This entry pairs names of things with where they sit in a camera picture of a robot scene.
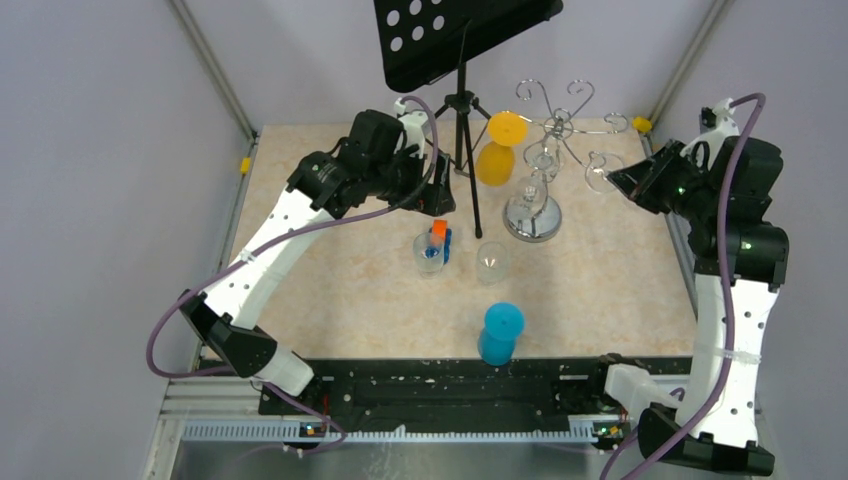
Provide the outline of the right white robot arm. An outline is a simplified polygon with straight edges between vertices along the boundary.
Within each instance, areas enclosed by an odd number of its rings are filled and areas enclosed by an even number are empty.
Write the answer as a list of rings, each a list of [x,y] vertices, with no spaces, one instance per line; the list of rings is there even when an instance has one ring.
[[[697,331],[683,398],[648,392],[629,367],[586,385],[594,409],[622,404],[637,417],[643,460],[634,476],[657,463],[729,475],[774,471],[754,409],[765,328],[788,264],[787,233],[764,218],[782,168],[777,146],[731,136],[718,147],[673,140],[608,176],[637,206],[685,219],[695,257]]]

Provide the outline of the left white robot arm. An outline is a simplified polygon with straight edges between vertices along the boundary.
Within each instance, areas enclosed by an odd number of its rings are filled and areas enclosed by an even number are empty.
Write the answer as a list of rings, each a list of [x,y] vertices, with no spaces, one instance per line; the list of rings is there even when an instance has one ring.
[[[302,158],[277,203],[242,251],[207,286],[186,291],[177,310],[203,344],[241,378],[282,390],[297,413],[319,404],[313,369],[262,330],[259,318],[279,283],[326,229],[398,209],[438,217],[454,210],[435,115],[409,109],[358,113],[329,151]]]

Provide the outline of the orange plastic wine glass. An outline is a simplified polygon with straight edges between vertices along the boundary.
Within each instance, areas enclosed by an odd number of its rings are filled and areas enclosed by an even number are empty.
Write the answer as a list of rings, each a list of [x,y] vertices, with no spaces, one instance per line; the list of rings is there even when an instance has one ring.
[[[519,114],[501,111],[488,120],[486,133],[490,141],[479,153],[476,177],[486,186],[503,186],[512,176],[516,163],[514,148],[526,139],[528,126]]]

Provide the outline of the clear wine glass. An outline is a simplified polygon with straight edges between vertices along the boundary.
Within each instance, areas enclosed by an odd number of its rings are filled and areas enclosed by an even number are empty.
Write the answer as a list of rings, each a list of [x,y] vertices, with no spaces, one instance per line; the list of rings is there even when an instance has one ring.
[[[506,212],[512,220],[530,220],[541,213],[549,197],[548,185],[561,169],[561,160],[554,147],[536,144],[526,152],[532,173],[518,181],[507,203]]]

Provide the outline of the clear glass with clips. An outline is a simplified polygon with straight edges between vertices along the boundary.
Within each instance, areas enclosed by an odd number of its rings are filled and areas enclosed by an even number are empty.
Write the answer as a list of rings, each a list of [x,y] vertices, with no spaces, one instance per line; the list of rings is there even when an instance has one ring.
[[[431,232],[419,234],[412,246],[415,264],[419,274],[424,278],[437,276],[443,268],[443,252],[441,239]]]

